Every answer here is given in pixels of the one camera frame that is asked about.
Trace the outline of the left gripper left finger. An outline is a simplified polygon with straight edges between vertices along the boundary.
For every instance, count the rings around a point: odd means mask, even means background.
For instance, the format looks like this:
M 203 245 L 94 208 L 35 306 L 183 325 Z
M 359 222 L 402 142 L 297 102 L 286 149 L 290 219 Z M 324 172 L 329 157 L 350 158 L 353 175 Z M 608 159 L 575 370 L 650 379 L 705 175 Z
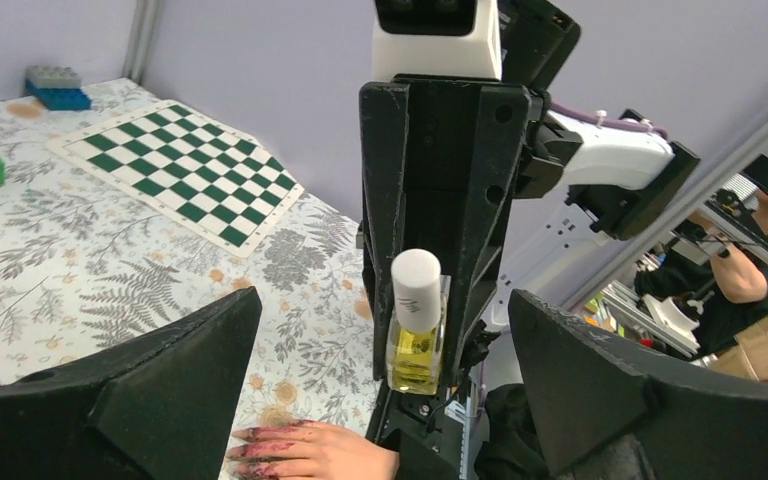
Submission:
M 0 385 L 0 479 L 215 479 L 262 312 L 254 288 Z

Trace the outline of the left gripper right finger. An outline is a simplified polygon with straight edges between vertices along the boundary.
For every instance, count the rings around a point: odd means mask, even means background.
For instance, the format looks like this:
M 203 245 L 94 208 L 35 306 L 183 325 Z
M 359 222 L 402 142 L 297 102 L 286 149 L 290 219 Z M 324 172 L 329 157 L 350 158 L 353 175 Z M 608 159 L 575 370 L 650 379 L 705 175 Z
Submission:
M 724 375 L 514 291 L 542 454 L 564 479 L 768 479 L 768 384 Z

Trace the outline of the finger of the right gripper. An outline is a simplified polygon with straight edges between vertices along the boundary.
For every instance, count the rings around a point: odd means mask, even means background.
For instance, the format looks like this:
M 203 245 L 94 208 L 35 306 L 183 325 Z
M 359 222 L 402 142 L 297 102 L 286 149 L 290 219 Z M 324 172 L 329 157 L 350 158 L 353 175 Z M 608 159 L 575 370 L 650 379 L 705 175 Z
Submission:
M 365 248 L 375 277 L 373 375 L 386 376 L 386 344 L 393 311 L 392 260 L 403 241 L 403 169 L 409 87 L 369 82 L 360 90 Z
M 447 308 L 448 386 L 459 380 L 464 338 L 475 318 L 468 312 L 473 283 L 480 277 L 479 261 L 502 207 L 510 203 L 509 189 L 519 162 L 529 108 L 529 94 L 521 85 L 485 84 L 479 92 L 458 259 Z

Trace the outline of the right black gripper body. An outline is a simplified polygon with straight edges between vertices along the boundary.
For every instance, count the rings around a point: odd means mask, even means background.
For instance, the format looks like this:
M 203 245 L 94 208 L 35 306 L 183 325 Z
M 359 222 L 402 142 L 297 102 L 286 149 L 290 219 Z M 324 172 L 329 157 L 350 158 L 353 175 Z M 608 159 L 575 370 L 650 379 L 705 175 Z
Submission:
M 550 105 L 549 86 L 581 36 L 580 26 L 549 1 L 497 1 L 502 77 L 499 81 L 398 75 L 392 83 L 420 82 L 432 87 L 474 87 L 485 84 L 521 85 L 542 110 Z

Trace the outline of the yellow nail polish bottle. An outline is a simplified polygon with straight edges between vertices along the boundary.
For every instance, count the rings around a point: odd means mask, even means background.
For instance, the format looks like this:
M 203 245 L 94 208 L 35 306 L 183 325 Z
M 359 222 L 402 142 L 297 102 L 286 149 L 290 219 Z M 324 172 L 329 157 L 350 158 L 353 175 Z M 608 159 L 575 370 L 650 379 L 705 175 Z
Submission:
M 450 278 L 437 256 L 423 249 L 398 254 L 391 277 L 387 382 L 399 393 L 433 396 L 440 381 Z

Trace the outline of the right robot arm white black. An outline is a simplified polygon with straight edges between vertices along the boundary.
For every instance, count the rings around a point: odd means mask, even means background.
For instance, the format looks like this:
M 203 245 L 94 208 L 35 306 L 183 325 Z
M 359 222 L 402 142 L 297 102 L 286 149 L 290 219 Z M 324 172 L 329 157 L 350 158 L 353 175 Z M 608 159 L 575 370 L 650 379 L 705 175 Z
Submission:
M 570 113 L 549 87 L 581 36 L 548 1 L 379 1 L 372 79 L 359 93 L 363 279 L 373 375 L 388 375 L 401 252 L 433 253 L 450 281 L 440 380 L 476 363 L 511 204 L 561 187 L 591 229 L 646 230 L 699 159 L 635 112 Z

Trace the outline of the person's hand dark nails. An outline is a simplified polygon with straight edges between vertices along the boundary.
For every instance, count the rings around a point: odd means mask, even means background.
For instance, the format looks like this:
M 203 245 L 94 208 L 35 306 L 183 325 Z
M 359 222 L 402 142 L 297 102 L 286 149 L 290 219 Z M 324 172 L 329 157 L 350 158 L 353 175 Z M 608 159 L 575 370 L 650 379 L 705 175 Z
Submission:
M 399 454 L 342 426 L 298 420 L 232 434 L 226 458 L 250 479 L 393 479 Z

